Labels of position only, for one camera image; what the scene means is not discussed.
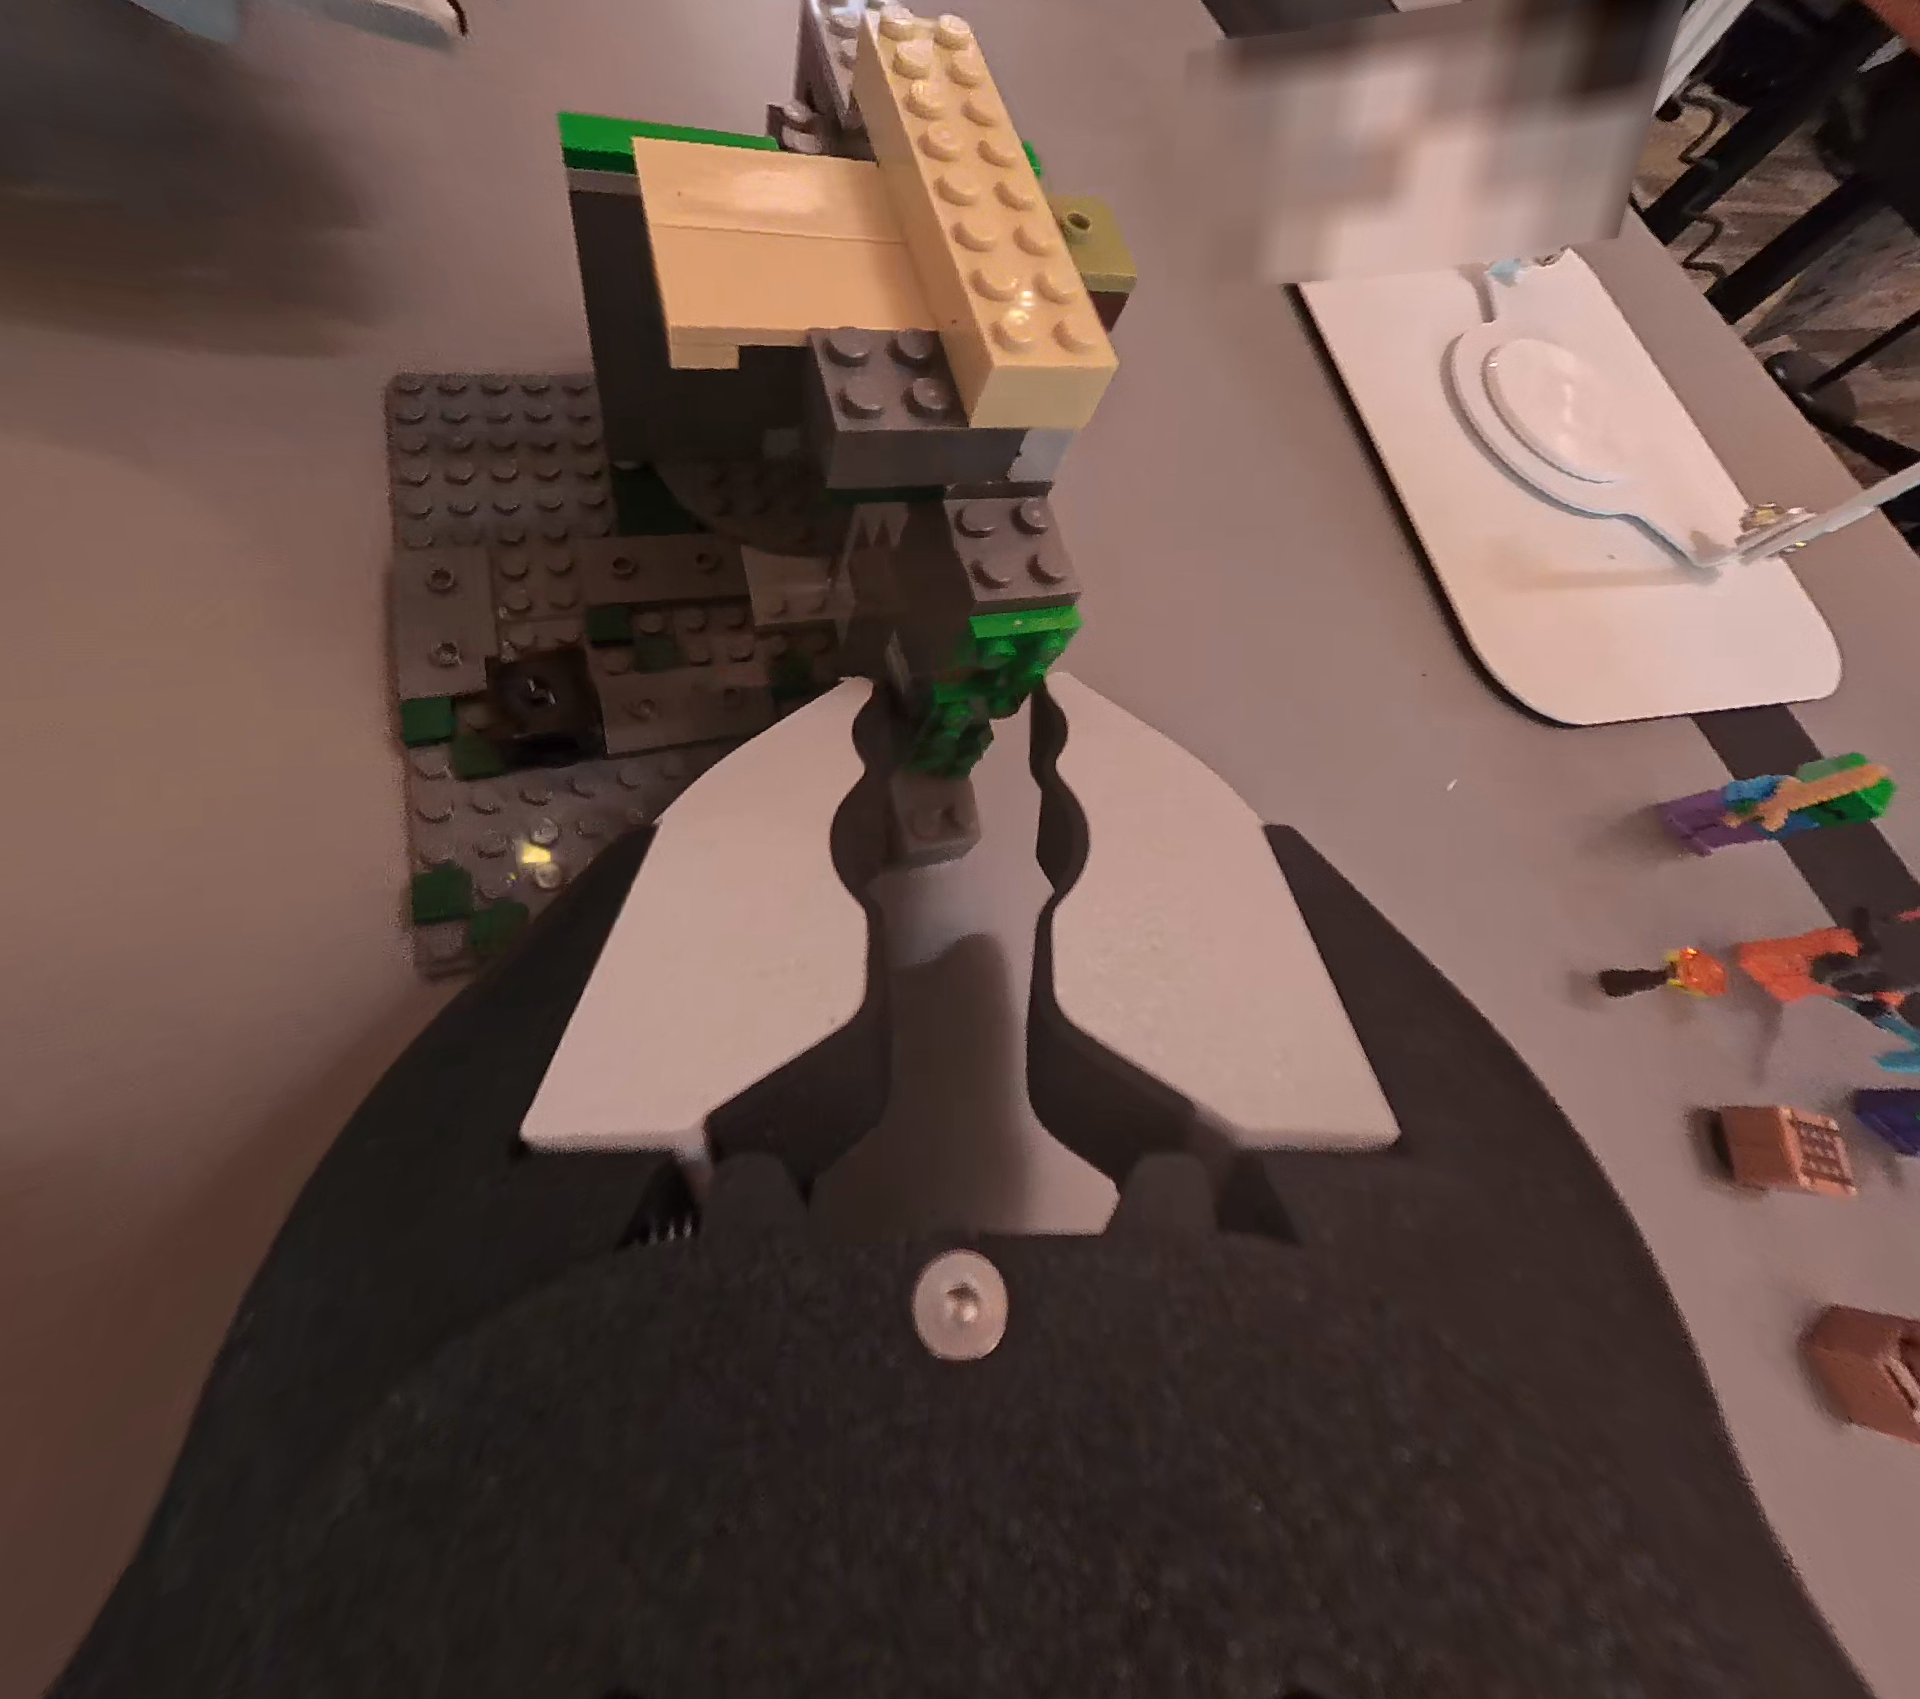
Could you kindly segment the grey toy brick building model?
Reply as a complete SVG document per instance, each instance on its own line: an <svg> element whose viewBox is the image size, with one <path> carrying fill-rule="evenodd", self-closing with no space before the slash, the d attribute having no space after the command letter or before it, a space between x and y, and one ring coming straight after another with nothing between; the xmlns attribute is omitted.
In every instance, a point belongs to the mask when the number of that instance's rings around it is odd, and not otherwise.
<svg viewBox="0 0 1920 1699"><path fill-rule="evenodd" d="M1082 628L1051 490L1138 284L979 36L801 0L762 134L558 122L590 372L391 380L405 923L501 955L607 843L843 678L908 863Z"/></svg>

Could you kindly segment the green zombie minifigure with sword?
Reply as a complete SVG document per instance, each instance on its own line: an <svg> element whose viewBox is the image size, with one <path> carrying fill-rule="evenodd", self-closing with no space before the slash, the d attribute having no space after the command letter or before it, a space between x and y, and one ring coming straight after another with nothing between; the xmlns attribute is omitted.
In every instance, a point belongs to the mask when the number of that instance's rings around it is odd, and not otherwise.
<svg viewBox="0 0 1920 1699"><path fill-rule="evenodd" d="M1848 752L1666 799L1652 807L1652 815L1682 847L1711 855L1877 821L1899 789L1881 762Z"/></svg>

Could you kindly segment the grey desk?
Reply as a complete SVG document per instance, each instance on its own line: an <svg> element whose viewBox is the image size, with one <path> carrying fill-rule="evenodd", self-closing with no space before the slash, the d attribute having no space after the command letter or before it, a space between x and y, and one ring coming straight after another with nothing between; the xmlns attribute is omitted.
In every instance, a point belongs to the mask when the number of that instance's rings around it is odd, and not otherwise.
<svg viewBox="0 0 1920 1699"><path fill-rule="evenodd" d="M1144 172L1202 0L966 16L1049 176L1141 262L1058 490L1068 674L1296 825L1529 1059L1613 1175L1768 1519L1877 1695L1917 1695L1917 1451L1836 1423L1797 1341L1917 1313L1910 1161L1850 1203L1706 1181L1688 1109L1874 1069L1582 995L1669 943L1804 929L1780 849L1674 861L1638 811L1687 724L1505 704L1283 296L1213 298ZM450 54L281 10L239 50L4 0L4 1695L41 1695L146 1527L300 1183L458 997L406 949L381 392L576 370L563 110L757 128L799 0L499 0Z"/></svg>

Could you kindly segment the brown toy brick chest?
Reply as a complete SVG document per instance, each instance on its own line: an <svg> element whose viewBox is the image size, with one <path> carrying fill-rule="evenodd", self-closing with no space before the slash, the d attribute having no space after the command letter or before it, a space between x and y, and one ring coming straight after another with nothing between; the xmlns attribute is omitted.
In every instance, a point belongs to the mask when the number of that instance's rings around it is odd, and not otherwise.
<svg viewBox="0 0 1920 1699"><path fill-rule="evenodd" d="M1919 1443L1919 1319L1830 1305L1803 1341L1807 1365L1842 1421Z"/></svg>

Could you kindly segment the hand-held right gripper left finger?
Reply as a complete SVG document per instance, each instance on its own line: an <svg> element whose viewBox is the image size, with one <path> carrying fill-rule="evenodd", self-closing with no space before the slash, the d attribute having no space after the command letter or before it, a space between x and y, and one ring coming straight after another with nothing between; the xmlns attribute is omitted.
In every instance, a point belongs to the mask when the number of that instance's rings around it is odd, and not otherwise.
<svg viewBox="0 0 1920 1699"><path fill-rule="evenodd" d="M808 1187L876 1127L871 712L871 682L845 680L669 805L523 1117L528 1149L660 1153L697 1177L764 1153Z"/></svg>

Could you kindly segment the cyan minifigure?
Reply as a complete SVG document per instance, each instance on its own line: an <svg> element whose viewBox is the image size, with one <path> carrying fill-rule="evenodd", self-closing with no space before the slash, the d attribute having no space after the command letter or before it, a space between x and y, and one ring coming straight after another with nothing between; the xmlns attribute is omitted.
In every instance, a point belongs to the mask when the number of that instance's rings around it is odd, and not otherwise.
<svg viewBox="0 0 1920 1699"><path fill-rule="evenodd" d="M1861 1127L1902 1155L1919 1157L1919 993L1910 991L1896 1007L1873 1021L1893 1047L1877 1059L1893 1083L1856 1087L1850 1109Z"/></svg>

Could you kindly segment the toy brick torch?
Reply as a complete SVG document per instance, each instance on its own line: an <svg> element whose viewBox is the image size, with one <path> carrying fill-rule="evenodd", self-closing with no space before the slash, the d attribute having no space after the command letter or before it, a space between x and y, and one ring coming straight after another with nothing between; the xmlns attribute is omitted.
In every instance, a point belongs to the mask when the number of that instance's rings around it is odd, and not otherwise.
<svg viewBox="0 0 1920 1699"><path fill-rule="evenodd" d="M1595 983L1607 997L1681 991L1694 999L1717 999L1730 989L1730 975L1718 955L1697 945L1684 945L1670 949L1661 965L1600 969Z"/></svg>

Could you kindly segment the brown crafting table brick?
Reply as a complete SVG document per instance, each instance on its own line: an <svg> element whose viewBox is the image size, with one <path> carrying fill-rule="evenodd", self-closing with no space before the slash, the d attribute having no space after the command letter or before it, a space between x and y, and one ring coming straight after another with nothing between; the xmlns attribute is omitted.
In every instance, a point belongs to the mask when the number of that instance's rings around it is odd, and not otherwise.
<svg viewBox="0 0 1920 1699"><path fill-rule="evenodd" d="M1711 1117L1732 1183L1756 1191L1861 1193L1836 1119L1789 1105L1723 1105Z"/></svg>

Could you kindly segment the orange minifigure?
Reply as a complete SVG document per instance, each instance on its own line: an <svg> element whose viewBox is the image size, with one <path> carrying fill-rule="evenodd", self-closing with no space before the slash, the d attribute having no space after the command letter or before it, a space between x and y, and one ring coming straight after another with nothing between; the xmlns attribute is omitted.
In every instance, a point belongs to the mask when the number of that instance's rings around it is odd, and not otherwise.
<svg viewBox="0 0 1920 1699"><path fill-rule="evenodd" d="M1780 1003L1832 999L1874 1023L1919 1027L1919 911L1861 907L1847 925L1735 945L1735 963Z"/></svg>

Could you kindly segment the black framed wooden chair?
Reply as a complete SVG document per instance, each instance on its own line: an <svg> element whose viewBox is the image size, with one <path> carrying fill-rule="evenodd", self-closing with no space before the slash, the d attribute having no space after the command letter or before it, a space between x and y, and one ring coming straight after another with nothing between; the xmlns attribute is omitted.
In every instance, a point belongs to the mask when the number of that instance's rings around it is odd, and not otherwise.
<svg viewBox="0 0 1920 1699"><path fill-rule="evenodd" d="M1819 284L1815 274L1829 262L1836 264L1848 240L1882 222L1901 224L1917 242L1917 0L1844 0L1832 18L1794 46L1794 56L1784 62L1787 72L1708 144L1702 168L1674 180L1644 210L1646 228L1666 244L1687 226L1708 218L1791 136L1816 124L1847 94L1864 92L1836 186L1708 290L1708 304L1729 324L1761 310L1787 288L1812 288L1812 282ZM1889 46L1899 46L1901 54L1889 62L1889 70L1869 74L1869 60ZM1812 370L1794 354L1789 362L1799 378L1783 378L1789 368L1768 372L1819 428L1864 448L1866 430L1842 416L1840 408L1819 402L1847 378L1842 368L1861 368L1914 336L1917 308L1836 368Z"/></svg>

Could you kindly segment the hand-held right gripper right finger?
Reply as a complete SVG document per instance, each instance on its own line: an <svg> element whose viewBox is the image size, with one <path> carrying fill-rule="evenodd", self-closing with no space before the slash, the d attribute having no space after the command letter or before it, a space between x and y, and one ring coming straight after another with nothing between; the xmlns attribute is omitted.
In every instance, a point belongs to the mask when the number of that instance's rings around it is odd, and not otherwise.
<svg viewBox="0 0 1920 1699"><path fill-rule="evenodd" d="M1279 1151L1375 1153L1403 1125L1255 807L1207 762L1055 676L1033 702L1037 923L1027 1093L1122 1187Z"/></svg>

